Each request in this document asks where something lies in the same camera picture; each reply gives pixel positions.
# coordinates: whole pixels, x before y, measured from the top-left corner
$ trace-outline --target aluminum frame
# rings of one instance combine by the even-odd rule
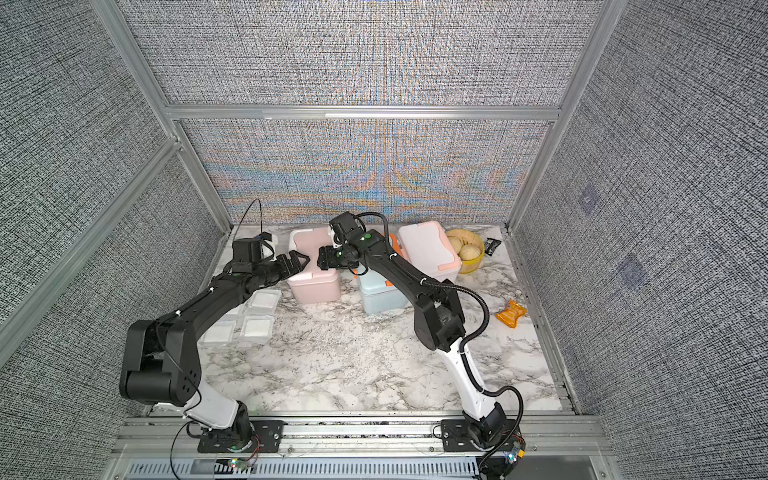
[[[72,244],[67,253],[22,300],[8,319],[0,325],[0,366],[11,358],[18,346],[40,323],[70,282],[96,253],[101,243],[118,225],[123,215],[133,207],[139,196],[179,148],[180,144],[177,141],[173,138],[167,139]]]
[[[258,105],[258,104],[170,104],[165,112],[174,119],[257,119],[326,120],[406,119],[406,120],[539,120],[556,121],[559,107],[482,105],[449,106],[346,106],[346,105]]]
[[[265,457],[413,457],[477,456],[477,452],[444,452],[439,437],[443,419],[463,419],[461,415],[332,415],[254,416],[251,419],[279,419],[283,427],[280,450]],[[126,419],[112,448],[110,458],[167,458],[171,440],[187,422],[181,417]],[[528,447],[525,454],[560,456],[613,455],[601,420],[592,415],[523,415],[521,429]],[[197,453],[197,440],[184,433],[178,436],[174,457],[226,458],[221,454]]]
[[[608,43],[608,39],[611,37],[614,27],[626,5],[627,0],[605,0],[598,19],[589,34],[588,42],[584,46],[581,57],[576,64],[576,69],[574,69],[568,89],[565,91],[561,106],[561,116],[558,121],[549,127],[544,140],[541,142],[541,149],[528,169],[522,187],[520,187],[518,196],[515,199],[515,205],[507,222],[509,232],[517,230],[525,215],[525,209],[531,203],[536,188],[541,182],[544,172],[552,160],[552,156],[558,149],[560,140],[562,140],[565,131],[568,129],[568,122],[573,117],[573,113],[592,77],[598,60],[603,55],[605,45]]]
[[[168,137],[173,137],[184,146],[180,155],[181,162],[187,170],[197,192],[200,194],[206,207],[208,207],[210,215],[214,218],[222,232],[229,233],[232,228],[232,222],[230,221],[229,214],[227,214],[227,209],[224,208],[221,197],[219,197],[214,184],[205,172],[200,158],[194,153],[194,149],[189,143],[184,129],[178,123],[174,123],[168,116],[165,93],[163,93],[160,84],[157,83],[157,79],[154,77],[147,59],[141,53],[141,49],[129,29],[125,17],[114,3],[114,0],[91,0],[91,5],[100,18],[102,25],[107,30],[120,56],[123,58],[123,62],[144,94],[147,103],[157,118],[157,122]]]
[[[541,304],[541,298],[536,291],[536,285],[534,285],[531,274],[528,271],[528,265],[525,263],[525,258],[512,235],[505,235],[504,242],[507,246],[512,266],[515,269],[515,275],[523,284],[528,314],[531,317],[534,328],[536,328],[536,336],[541,344],[541,351],[544,353],[549,371],[552,373],[555,388],[560,393],[563,408],[570,407],[577,415],[582,415],[585,413],[584,407],[576,395],[576,390],[568,373],[568,368],[565,365],[562,351],[554,337],[551,324]]]

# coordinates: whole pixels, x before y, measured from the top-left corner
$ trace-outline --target clear plastic container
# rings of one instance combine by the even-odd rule
[[[200,342],[205,346],[226,345],[234,338],[237,321],[233,319],[219,319],[210,326],[200,338]]]
[[[243,315],[272,315],[277,310],[281,296],[283,292],[280,290],[257,290],[245,302]]]
[[[272,337],[275,317],[271,315],[252,315],[243,319],[240,342],[245,345],[266,345]]]

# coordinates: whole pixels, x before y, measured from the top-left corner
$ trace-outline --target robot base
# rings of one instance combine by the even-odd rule
[[[259,438],[259,453],[277,453],[280,440],[283,438],[283,422],[281,420],[251,420],[253,441],[239,452],[232,452],[216,438],[203,435],[197,445],[199,453],[253,453],[256,451],[256,439]]]
[[[469,426],[471,425],[468,420],[443,420],[440,422],[440,431],[442,432],[442,449],[446,452],[483,452],[476,443],[469,436]],[[501,430],[499,439],[503,439],[505,435],[512,430],[515,425],[514,419],[507,419],[505,427]],[[515,430],[515,435],[522,436],[520,428]],[[502,444],[499,449],[500,452],[508,452],[512,450],[512,443],[515,438],[510,438],[506,443]]]

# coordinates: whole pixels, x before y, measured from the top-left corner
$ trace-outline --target white storage box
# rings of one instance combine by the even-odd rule
[[[240,341],[247,345],[266,345],[272,337],[274,324],[275,317],[271,315],[246,316],[240,331]]]
[[[243,305],[243,316],[272,315],[283,292],[280,290],[257,290]]]
[[[406,225],[400,227],[397,236],[403,253],[413,266],[439,282],[456,281],[462,260],[453,251],[439,222]]]
[[[208,330],[200,338],[200,341],[205,346],[221,346],[226,345],[234,338],[235,329],[237,328],[237,321],[234,319],[219,319],[210,326]]]

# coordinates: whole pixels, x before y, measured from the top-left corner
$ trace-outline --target vent grille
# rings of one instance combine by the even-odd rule
[[[473,457],[461,458],[261,458],[253,468],[235,472],[226,460],[183,458],[174,468],[185,480],[195,478],[472,478]],[[126,480],[174,478],[164,458],[136,458]]]

